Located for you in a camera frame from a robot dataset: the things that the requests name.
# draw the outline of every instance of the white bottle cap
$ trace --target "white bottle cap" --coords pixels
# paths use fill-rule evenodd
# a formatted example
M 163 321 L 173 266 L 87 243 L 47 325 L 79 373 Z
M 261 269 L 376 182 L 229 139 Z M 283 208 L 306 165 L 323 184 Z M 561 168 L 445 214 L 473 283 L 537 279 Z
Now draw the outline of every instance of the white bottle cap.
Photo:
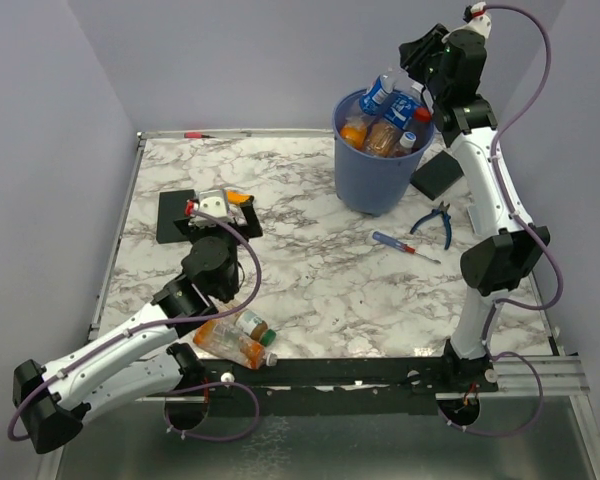
M 267 356 L 265 358 L 265 365 L 267 367 L 275 367 L 276 364 L 278 363 L 278 356 L 275 353 L 267 353 Z
M 400 137 L 400 146 L 411 148 L 416 143 L 416 134 L 413 132 L 404 132 Z

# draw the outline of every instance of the juice bottle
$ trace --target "juice bottle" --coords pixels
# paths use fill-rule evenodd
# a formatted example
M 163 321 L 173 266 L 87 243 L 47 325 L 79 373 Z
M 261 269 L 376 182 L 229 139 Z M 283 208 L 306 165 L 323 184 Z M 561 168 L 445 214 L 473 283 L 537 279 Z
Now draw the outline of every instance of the juice bottle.
M 246 336 L 235 325 L 221 320 L 209 320 L 198 328 L 193 336 L 193 343 L 216 357 L 231 360 L 252 370 L 277 363 L 276 355 L 267 353 L 262 345 Z
M 418 104 L 408 95 L 398 95 L 391 108 L 371 129 L 364 143 L 364 152 L 376 157 L 387 157 L 404 133 L 407 122 L 417 107 Z

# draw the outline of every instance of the screw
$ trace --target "screw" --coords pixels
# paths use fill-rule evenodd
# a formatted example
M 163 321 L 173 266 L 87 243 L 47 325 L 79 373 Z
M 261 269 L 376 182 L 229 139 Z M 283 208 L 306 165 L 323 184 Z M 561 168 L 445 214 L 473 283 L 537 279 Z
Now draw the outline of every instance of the screw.
M 414 380 L 411 381 L 411 385 L 419 385 L 420 384 L 420 372 L 417 370 L 411 370 L 407 373 L 407 378 L 415 377 Z

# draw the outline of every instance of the red marker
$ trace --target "red marker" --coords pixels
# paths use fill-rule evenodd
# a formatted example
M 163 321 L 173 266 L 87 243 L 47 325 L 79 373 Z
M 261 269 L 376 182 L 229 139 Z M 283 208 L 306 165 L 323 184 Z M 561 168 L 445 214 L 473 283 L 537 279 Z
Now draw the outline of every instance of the red marker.
M 184 138 L 214 138 L 211 135 L 205 135 L 200 132 L 185 132 Z

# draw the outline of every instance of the screwdriver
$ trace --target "screwdriver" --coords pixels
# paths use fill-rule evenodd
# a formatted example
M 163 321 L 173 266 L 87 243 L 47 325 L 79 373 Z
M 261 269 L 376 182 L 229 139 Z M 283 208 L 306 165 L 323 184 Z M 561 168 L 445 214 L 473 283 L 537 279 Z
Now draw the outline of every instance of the screwdriver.
M 426 258 L 430 262 L 433 262 L 437 265 L 440 265 L 442 262 L 440 260 L 434 260 L 433 258 L 429 258 L 426 255 L 422 255 L 421 253 L 416 252 L 415 248 L 410 247 L 409 245 L 405 245 L 399 240 L 390 237 L 389 235 L 385 235 L 380 232 L 373 232 L 373 239 L 377 242 L 383 243 L 389 247 L 393 247 L 396 250 L 400 250 L 401 252 L 411 253 L 413 255 L 418 255 L 419 257 Z

